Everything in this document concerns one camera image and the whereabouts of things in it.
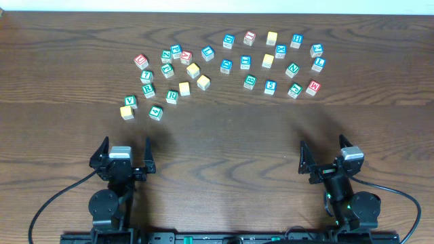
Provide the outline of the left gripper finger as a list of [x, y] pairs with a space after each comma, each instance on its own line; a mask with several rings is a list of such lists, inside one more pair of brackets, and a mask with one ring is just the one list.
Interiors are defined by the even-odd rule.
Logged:
[[146, 139], [146, 145], [144, 150], [144, 164], [147, 173], [156, 172], [155, 160], [152, 155], [151, 142], [149, 138]]
[[95, 151], [95, 153], [90, 157], [89, 166], [90, 167], [100, 167], [109, 156], [109, 137], [106, 136], [101, 145]]

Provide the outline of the yellow C block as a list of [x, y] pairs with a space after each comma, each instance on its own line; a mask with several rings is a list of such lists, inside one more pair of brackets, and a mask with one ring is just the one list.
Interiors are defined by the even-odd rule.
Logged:
[[181, 96], [189, 96], [191, 94], [189, 82], [179, 83], [179, 92]]

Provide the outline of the yellow O block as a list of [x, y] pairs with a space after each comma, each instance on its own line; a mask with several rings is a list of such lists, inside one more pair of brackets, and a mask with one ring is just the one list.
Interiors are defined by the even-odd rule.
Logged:
[[262, 67], [271, 68], [274, 61], [274, 56], [270, 54], [265, 54], [262, 60]]

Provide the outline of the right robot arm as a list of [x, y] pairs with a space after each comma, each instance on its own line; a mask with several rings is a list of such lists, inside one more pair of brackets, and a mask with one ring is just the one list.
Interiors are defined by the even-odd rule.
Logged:
[[299, 174], [308, 174], [310, 184], [325, 186], [326, 201], [332, 206], [332, 217], [347, 232], [378, 227], [380, 198], [370, 192], [354, 192], [350, 177], [361, 171], [365, 156], [358, 146], [339, 135], [340, 152], [332, 163], [316, 164], [307, 143], [300, 143]]

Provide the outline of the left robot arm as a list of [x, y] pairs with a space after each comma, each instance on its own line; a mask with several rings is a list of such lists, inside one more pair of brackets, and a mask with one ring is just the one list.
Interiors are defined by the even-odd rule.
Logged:
[[109, 146], [105, 138], [90, 157], [90, 167], [108, 182], [90, 199], [88, 209], [93, 220], [90, 231], [93, 243], [133, 243], [138, 232], [129, 228], [135, 183], [145, 182], [148, 174], [156, 172], [150, 140], [146, 140], [144, 166], [134, 167], [130, 146]]

